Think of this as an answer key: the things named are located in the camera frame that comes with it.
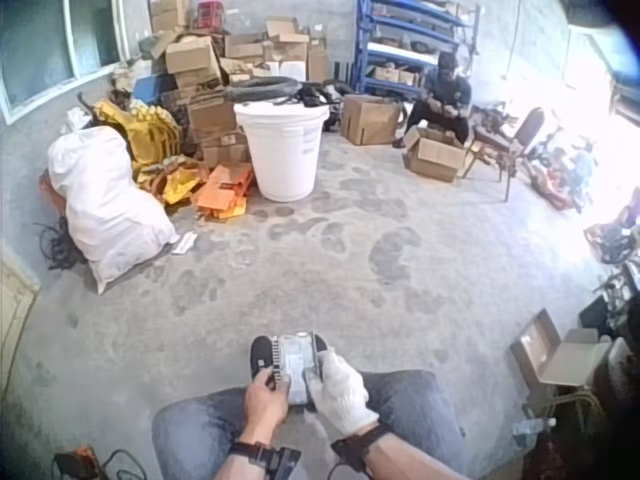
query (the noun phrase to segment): white plastic bucket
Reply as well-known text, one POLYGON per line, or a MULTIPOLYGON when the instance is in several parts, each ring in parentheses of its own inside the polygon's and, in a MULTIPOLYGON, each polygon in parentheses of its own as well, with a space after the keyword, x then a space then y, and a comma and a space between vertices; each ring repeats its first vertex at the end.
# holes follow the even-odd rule
POLYGON ((238 104, 235 111, 247 134, 262 195, 274 202, 294 202, 309 195, 329 107, 254 102, 238 104))

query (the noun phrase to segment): hand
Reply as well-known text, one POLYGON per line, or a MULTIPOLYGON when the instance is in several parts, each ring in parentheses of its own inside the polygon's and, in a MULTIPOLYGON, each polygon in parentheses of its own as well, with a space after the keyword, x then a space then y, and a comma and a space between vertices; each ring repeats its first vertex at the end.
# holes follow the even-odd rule
POLYGON ((436 113, 442 113, 442 103, 437 101, 435 98, 429 98, 427 100, 427 103, 429 104, 429 108, 431 108, 431 110, 436 113))
POLYGON ((247 388, 244 399, 247 426, 239 438, 241 442, 270 445, 276 429, 287 418, 289 377, 283 376, 280 385, 273 391, 267 387, 272 374, 273 367, 261 370, 247 388))
POLYGON ((451 105, 444 107, 444 116, 447 118, 455 118, 458 116, 458 111, 451 105))
POLYGON ((320 352, 318 359, 323 380, 314 371, 305 371, 318 412, 346 437, 375 425, 380 416, 367 408, 369 393, 364 388, 362 375, 333 349, 320 352))

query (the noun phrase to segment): stained floor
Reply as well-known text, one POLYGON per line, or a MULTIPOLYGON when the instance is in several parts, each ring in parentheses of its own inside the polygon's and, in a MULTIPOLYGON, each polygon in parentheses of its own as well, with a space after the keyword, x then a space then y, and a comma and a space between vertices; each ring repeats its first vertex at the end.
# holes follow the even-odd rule
MULTIPOLYGON (((469 474, 515 453, 527 389, 509 353, 541 308, 561 331, 591 300, 599 267, 572 214, 522 179, 503 203, 497 171, 453 185, 406 171, 398 151, 323 137, 305 200, 250 198, 246 216, 199 226, 185 256, 138 266, 102 295, 85 268, 33 308, 3 404, 5 460, 48 475, 53 452, 133 452, 160 478, 150 440, 170 402, 241 385, 253 337, 315 330, 354 366, 425 368, 448 388, 469 474)), ((329 463, 314 463, 325 478, 329 463)))

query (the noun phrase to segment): shelf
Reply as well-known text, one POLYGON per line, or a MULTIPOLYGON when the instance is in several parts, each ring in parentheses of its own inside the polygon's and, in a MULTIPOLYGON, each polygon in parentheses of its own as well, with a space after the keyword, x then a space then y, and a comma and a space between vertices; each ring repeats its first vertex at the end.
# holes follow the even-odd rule
POLYGON ((459 42, 457 42, 453 38, 447 37, 446 35, 443 35, 442 33, 436 32, 434 30, 421 27, 420 25, 416 25, 415 23, 403 22, 402 20, 398 20, 397 18, 379 17, 377 15, 372 15, 371 19, 378 25, 417 33, 419 35, 424 35, 425 37, 430 37, 443 43, 448 43, 449 45, 459 45, 459 42))
POLYGON ((387 82, 385 80, 376 80, 375 78, 365 78, 365 87, 384 88, 387 90, 397 90, 403 93, 411 93, 417 95, 422 92, 421 88, 405 85, 404 83, 387 82))
POLYGON ((414 0, 373 0, 373 3, 381 3, 384 5, 389 5, 390 7, 400 8, 402 10, 409 10, 415 13, 421 13, 435 20, 439 20, 444 23, 455 25, 456 27, 472 27, 473 26, 473 25, 466 24, 465 22, 460 20, 458 17, 455 17, 450 13, 442 12, 437 8, 422 4, 420 2, 416 2, 414 0))
POLYGON ((416 52, 408 52, 402 48, 391 47, 389 45, 382 45, 375 42, 369 42, 367 52, 369 57, 395 60, 397 62, 418 65, 420 67, 432 68, 438 65, 437 57, 416 52))

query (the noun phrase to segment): water bottle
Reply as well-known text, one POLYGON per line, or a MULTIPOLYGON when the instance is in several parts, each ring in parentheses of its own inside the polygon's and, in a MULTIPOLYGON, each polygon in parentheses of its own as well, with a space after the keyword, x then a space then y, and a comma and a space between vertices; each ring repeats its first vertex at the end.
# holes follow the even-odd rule
POLYGON ((556 423, 555 418, 532 418, 531 420, 525 420, 513 426, 513 436, 521 437, 537 435, 541 432, 549 432, 556 426, 556 423))

